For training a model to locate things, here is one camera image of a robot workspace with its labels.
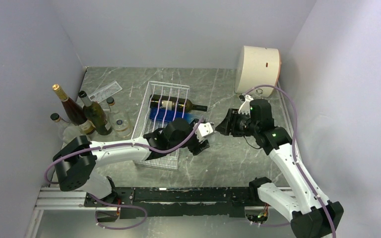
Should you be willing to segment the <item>dark green wine bottle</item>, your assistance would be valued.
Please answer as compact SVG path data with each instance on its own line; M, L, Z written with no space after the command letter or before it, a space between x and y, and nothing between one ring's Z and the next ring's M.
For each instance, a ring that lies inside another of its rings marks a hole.
M208 106L198 105L191 102L189 99L178 98L168 95L150 95L150 108L161 108L170 111L189 113L192 110L206 112Z

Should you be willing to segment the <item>clear bottle blue emblem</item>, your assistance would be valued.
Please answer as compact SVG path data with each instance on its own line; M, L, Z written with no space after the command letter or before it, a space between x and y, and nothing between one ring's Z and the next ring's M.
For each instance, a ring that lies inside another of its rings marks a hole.
M109 121L114 131L120 137L128 137L132 134L132 123L126 110L121 109L113 97L106 99L109 106Z

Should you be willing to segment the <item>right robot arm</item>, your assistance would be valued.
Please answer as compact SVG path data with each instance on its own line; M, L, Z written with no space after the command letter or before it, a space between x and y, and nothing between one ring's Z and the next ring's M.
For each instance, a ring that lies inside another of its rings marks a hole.
M298 238L336 236L344 209L331 202L319 188L295 153L295 140L285 128L276 126L270 103L265 99L246 100L239 109L229 109L215 130L222 135L249 137L277 165L294 195L280 190L268 178L250 183L248 200L272 206L289 222Z

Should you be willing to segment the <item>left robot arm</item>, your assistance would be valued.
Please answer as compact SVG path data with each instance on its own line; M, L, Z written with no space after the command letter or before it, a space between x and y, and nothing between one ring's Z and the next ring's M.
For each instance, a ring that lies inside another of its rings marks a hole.
M61 191L81 189L97 197L103 205L111 206L118 198L114 183L95 172L95 168L159 159L181 148L198 155L209 147L208 139L213 133L212 124L203 119L188 123L176 118L165 128L130 140L100 142L82 135L61 149L50 166L55 169Z

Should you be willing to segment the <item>clear bottle cork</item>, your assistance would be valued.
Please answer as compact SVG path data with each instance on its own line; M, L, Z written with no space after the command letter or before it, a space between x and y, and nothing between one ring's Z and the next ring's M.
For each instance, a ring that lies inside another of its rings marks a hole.
M50 119L58 127L58 135L64 144L69 144L72 140L82 135L78 126L67 122L58 113L52 113Z

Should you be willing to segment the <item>green wine bottle white label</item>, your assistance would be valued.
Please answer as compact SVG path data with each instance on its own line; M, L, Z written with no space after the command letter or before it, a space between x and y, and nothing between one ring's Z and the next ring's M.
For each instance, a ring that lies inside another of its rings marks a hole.
M78 96L84 104L82 110L85 116L92 122L97 133L103 136L109 135L113 129L102 107L97 102L92 101L83 90L78 93Z

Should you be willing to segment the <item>clear bottle black gold cap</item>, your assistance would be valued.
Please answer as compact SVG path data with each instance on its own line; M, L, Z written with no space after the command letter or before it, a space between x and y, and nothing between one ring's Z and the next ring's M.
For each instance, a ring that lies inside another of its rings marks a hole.
M214 144L216 142L217 134L217 131L213 131L207 136L206 140L209 142L209 144Z

